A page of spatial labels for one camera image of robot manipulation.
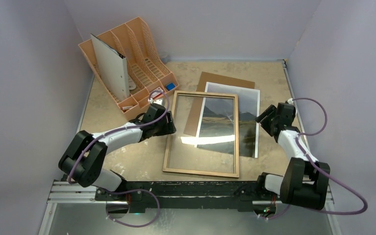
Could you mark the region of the wooden picture frame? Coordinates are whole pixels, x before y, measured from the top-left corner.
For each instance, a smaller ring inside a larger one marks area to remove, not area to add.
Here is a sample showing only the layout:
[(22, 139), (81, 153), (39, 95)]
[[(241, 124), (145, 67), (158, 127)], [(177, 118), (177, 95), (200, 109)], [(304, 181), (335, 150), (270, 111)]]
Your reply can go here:
[(236, 94), (176, 91), (163, 172), (239, 178)]

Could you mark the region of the landscape photo print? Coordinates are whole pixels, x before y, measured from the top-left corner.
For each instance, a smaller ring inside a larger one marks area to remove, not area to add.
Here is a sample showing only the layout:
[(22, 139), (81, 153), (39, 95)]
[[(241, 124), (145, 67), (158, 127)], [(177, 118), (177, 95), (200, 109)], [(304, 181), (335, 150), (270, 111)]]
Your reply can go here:
[(234, 100), (203, 98), (198, 121), (195, 147), (226, 154), (234, 153), (234, 126), (238, 122), (239, 155), (258, 157), (259, 128), (255, 118), (259, 114), (260, 90), (207, 82), (205, 91), (238, 96), (238, 117)]

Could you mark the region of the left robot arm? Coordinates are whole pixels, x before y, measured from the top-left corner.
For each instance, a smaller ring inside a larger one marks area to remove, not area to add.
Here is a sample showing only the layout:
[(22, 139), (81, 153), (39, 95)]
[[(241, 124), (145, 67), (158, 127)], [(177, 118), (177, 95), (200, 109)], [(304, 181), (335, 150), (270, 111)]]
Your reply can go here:
[(171, 111), (153, 103), (145, 113), (119, 128), (95, 134), (79, 131), (61, 157), (58, 167), (69, 180), (74, 180), (80, 186), (103, 188), (114, 200), (121, 200), (126, 195), (126, 186), (122, 184), (125, 179), (103, 168), (105, 157), (129, 144), (175, 132)]

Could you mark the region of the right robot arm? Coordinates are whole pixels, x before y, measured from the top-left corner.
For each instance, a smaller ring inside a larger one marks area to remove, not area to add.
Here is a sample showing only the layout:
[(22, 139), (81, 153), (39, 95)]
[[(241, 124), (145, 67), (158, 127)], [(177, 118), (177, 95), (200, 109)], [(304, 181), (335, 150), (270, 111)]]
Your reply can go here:
[(257, 118), (264, 131), (272, 136), (287, 157), (289, 164), (284, 176), (262, 173), (255, 186), (256, 195), (267, 199), (274, 193), (285, 204), (307, 209), (323, 209), (329, 179), (319, 172), (330, 172), (327, 163), (318, 161), (299, 139), (300, 130), (293, 126), (296, 108), (289, 103), (270, 105)]

